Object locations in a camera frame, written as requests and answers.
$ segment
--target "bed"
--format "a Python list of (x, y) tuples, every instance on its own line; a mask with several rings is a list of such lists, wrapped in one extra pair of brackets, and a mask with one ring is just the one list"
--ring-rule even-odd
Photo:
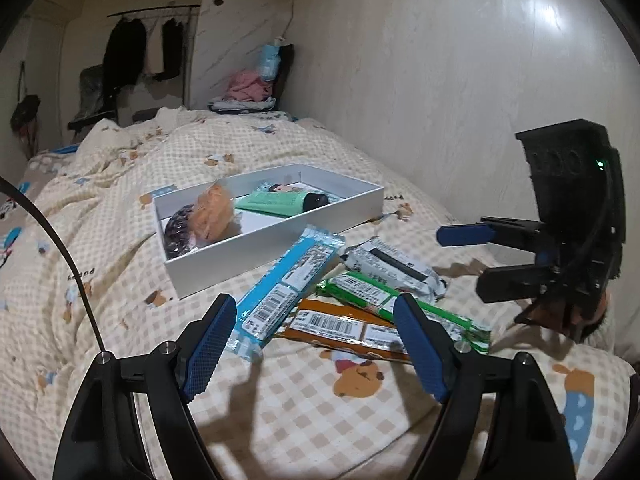
[[(582, 415), (567, 425), (570, 446), (578, 478), (593, 478), (635, 415), (634, 370), (603, 349), (610, 336), (601, 335), (595, 346), (602, 348), (594, 348), (541, 328), (511, 327), (516, 303), (482, 304), (474, 292), (474, 269), (497, 265), (491, 254), (436, 243), (436, 229), (455, 221), (446, 210), (316, 121), (286, 119), (162, 108), (155, 119), (127, 128), (102, 120), (63, 161), (35, 203), (76, 261), (105, 346), (117, 356), (149, 352), (202, 316), (219, 293), (239, 300), (270, 267), (179, 301), (152, 240), (149, 193), (281, 164), (327, 168), (385, 187), (384, 217), (343, 233), (348, 246), (379, 235), (437, 266), (450, 277), (440, 307), (491, 326), (497, 355), (531, 352), (561, 411), (577, 399)], [(218, 163), (208, 164), (212, 159)], [(45, 479), (97, 345), (66, 263), (33, 220), (11, 221), (22, 231), (0, 269), (0, 428), (33, 475)], [(376, 387), (359, 397), (350, 392), (340, 359), (348, 357), (282, 338), (267, 345), (258, 364), (223, 354), (190, 410), (225, 478), (408, 475), (439, 405), (411, 366), (386, 361), (371, 365), (380, 372)], [(146, 397), (136, 405), (154, 474), (169, 479)], [(478, 468), (491, 407), (488, 396), (461, 478)]]

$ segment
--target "black bag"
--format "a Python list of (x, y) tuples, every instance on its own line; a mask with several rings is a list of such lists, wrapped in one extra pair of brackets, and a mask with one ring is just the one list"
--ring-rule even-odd
[(20, 130), (23, 126), (26, 126), (33, 121), (38, 114), (38, 107), (40, 106), (40, 98), (34, 94), (27, 94), (27, 83), (24, 83), (25, 96), (20, 101), (20, 90), (22, 86), (22, 79), (24, 78), (24, 61), (20, 62), (20, 78), (18, 79), (18, 105), (15, 107), (14, 113), (11, 116), (11, 130), (15, 134), (20, 134)]

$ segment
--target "textured blue pad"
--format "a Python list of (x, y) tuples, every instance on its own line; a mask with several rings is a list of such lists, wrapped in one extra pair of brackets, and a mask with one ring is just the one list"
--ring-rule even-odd
[(438, 402), (444, 402), (449, 397), (449, 390), (442, 379), (442, 361), (402, 296), (394, 303), (394, 321), (422, 388), (433, 394)]
[(187, 363), (187, 378), (182, 392), (188, 402), (207, 389), (235, 323), (236, 302), (229, 297), (211, 321)]
[(443, 225), (436, 232), (436, 240), (443, 247), (484, 245), (494, 236), (495, 231), (487, 224)]

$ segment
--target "open cardboard box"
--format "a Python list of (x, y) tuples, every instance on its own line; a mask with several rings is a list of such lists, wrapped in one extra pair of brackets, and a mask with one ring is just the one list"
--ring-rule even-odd
[(248, 195), (263, 182), (297, 184), (316, 192), (332, 193), (341, 200), (290, 218), (236, 210), (239, 234), (237, 229), (230, 231), (219, 242), (169, 260), (164, 250), (164, 227), (169, 218), (181, 207), (195, 203), (212, 183), (155, 197), (156, 238), (179, 298), (278, 259), (308, 224), (339, 233), (382, 215), (383, 187), (306, 164), (278, 166), (219, 180), (235, 199)]

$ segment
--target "pink towel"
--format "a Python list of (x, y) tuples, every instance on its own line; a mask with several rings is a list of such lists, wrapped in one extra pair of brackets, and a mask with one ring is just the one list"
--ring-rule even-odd
[(255, 70), (242, 70), (231, 76), (226, 99), (264, 101), (271, 95), (271, 83), (263, 81)]

